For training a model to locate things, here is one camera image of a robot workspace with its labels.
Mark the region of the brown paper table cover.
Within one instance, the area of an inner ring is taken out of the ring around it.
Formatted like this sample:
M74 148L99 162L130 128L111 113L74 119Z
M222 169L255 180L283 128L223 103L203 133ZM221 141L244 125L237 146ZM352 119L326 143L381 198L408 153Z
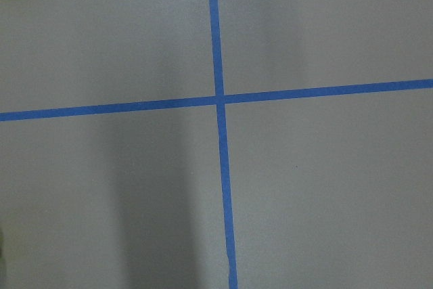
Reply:
M1 0L2 288L431 288L432 0Z

